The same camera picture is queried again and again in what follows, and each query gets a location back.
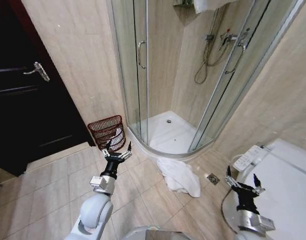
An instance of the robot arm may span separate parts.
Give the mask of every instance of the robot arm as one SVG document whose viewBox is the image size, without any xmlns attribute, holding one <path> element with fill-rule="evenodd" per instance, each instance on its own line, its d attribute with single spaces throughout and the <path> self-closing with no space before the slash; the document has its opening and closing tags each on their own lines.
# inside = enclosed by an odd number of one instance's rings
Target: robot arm
<svg viewBox="0 0 306 240">
<path fill-rule="evenodd" d="M 254 174 L 255 188 L 241 182 L 237 182 L 231 176 L 230 167 L 227 168 L 225 179 L 230 185 L 231 189 L 237 193 L 238 206 L 236 210 L 240 212 L 240 225 L 241 230 L 234 238 L 234 240 L 257 240 L 266 237 L 267 231 L 275 230 L 274 222 L 261 216 L 257 206 L 254 204 L 254 198 L 257 198 L 262 192 L 265 191 L 261 186 L 261 181 Z"/>
<path fill-rule="evenodd" d="M 93 191 L 98 194 L 90 197 L 82 204 L 80 215 L 65 240 L 99 240 L 106 223 L 111 217 L 113 211 L 111 195 L 114 192 L 118 166 L 132 155 L 131 142 L 126 152 L 109 153 L 111 142 L 109 141 L 102 150 L 107 161 L 105 170 L 100 176 L 93 176 L 89 182 Z"/>
</svg>

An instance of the toilet lid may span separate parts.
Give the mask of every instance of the toilet lid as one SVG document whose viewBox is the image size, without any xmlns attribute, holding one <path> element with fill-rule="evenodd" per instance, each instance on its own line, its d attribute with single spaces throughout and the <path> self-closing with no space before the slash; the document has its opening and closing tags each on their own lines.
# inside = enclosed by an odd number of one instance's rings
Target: toilet lid
<svg viewBox="0 0 306 240">
<path fill-rule="evenodd" d="M 306 173 L 274 154 L 268 154 L 248 174 L 245 183 L 254 186 L 253 173 L 266 189 L 254 199 L 259 213 L 274 221 L 274 240 L 306 240 Z"/>
</svg>

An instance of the wicker basket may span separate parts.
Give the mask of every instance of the wicker basket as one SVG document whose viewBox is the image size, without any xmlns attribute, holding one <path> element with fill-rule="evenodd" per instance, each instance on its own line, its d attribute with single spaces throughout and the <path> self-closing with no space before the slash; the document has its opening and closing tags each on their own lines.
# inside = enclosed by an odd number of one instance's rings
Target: wicker basket
<svg viewBox="0 0 306 240">
<path fill-rule="evenodd" d="M 112 140 L 109 152 L 121 149 L 125 142 L 125 133 L 120 115 L 108 117 L 99 121 L 89 123 L 87 128 L 100 150 L 104 149 L 109 140 Z"/>
</svg>

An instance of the door lever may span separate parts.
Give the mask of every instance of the door lever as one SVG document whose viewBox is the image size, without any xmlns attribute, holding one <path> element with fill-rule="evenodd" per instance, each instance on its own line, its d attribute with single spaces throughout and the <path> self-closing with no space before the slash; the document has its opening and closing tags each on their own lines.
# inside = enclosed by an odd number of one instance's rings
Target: door lever
<svg viewBox="0 0 306 240">
<path fill-rule="evenodd" d="M 34 62 L 33 65 L 34 65 L 35 69 L 33 69 L 32 71 L 23 72 L 23 74 L 29 75 L 29 74 L 33 74 L 33 73 L 35 73 L 35 72 L 38 72 L 38 73 L 41 75 L 41 77 L 42 77 L 45 81 L 49 82 L 49 81 L 50 81 L 50 78 L 49 78 L 49 76 L 47 75 L 47 73 L 45 72 L 45 70 L 44 70 L 44 68 L 42 67 L 41 63 L 39 63 L 39 62 L 36 61 L 36 62 Z"/>
</svg>

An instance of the tile floor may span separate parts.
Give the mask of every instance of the tile floor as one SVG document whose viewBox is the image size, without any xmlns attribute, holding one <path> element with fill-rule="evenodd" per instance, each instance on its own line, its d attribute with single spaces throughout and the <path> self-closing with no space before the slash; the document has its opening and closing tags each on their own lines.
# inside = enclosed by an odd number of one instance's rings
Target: tile floor
<svg viewBox="0 0 306 240">
<path fill-rule="evenodd" d="M 232 240 L 234 233 L 221 215 L 229 187 L 229 164 L 210 149 L 191 164 L 199 176 L 201 197 L 169 191 L 156 163 L 133 147 L 120 164 L 114 210 L 101 240 L 120 240 L 132 228 L 157 225 L 183 231 L 199 240 Z M 84 200 L 92 196 L 91 176 L 106 165 L 102 153 L 89 147 L 3 183 L 0 189 L 0 240 L 62 240 L 71 231 Z M 216 174 L 214 186 L 207 179 Z"/>
</svg>

